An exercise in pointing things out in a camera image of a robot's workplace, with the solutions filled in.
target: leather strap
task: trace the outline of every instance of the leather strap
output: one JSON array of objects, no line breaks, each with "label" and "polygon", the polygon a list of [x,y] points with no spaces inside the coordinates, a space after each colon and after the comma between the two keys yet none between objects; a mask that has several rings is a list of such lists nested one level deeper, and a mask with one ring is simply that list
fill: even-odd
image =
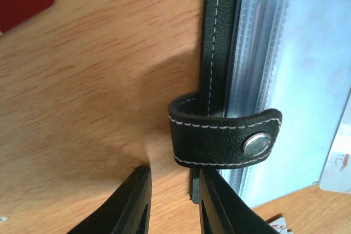
[{"label": "leather strap", "polygon": [[[242,118],[195,115],[197,93],[176,98],[168,107],[174,160],[184,167],[242,168],[269,156],[282,115],[275,109]],[[252,135],[265,132],[271,143],[260,155],[247,157],[242,148]]]}]

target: metal snap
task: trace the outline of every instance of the metal snap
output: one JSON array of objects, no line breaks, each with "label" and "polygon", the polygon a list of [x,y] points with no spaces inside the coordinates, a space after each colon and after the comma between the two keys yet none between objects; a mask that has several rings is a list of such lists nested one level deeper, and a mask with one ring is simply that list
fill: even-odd
[{"label": "metal snap", "polygon": [[247,157],[259,156],[270,144],[270,135],[267,133],[257,133],[249,137],[242,148]]}]

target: wood grain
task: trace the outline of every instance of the wood grain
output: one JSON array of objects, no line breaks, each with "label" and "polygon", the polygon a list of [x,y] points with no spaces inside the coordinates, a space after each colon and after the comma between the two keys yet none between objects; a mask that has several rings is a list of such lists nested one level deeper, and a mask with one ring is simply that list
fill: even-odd
[{"label": "wood grain", "polygon": [[[0,37],[0,233],[65,233],[152,169],[150,233],[200,233],[167,105],[197,88],[203,0],[56,0]],[[312,187],[255,209],[351,233],[351,198]]]}]

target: white card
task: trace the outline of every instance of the white card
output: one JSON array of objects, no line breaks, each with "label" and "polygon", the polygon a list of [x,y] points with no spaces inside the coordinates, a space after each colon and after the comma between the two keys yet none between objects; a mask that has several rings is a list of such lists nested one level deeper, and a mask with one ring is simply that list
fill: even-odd
[{"label": "white card", "polygon": [[286,221],[285,218],[282,216],[271,223],[269,225],[274,228],[278,233],[281,234],[288,234],[287,232],[287,226],[286,226]]},{"label": "white card", "polygon": [[320,188],[351,194],[351,97],[348,100],[328,160],[320,180]]}]

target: black leather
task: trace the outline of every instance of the black leather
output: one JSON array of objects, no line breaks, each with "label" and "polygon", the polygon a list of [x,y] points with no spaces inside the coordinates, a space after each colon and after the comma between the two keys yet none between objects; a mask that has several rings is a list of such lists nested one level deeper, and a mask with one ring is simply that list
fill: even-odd
[{"label": "black leather", "polygon": [[203,234],[277,234],[255,214],[215,169],[200,169]]},{"label": "black leather", "polygon": [[104,204],[68,234],[147,234],[151,189],[151,169],[135,168]]},{"label": "black leather", "polygon": [[[278,135],[282,115],[275,109],[242,118],[195,115],[196,93],[183,95],[168,107],[175,161],[185,167],[242,168],[265,160]],[[242,151],[253,134],[270,135],[269,147],[256,157]]]}]

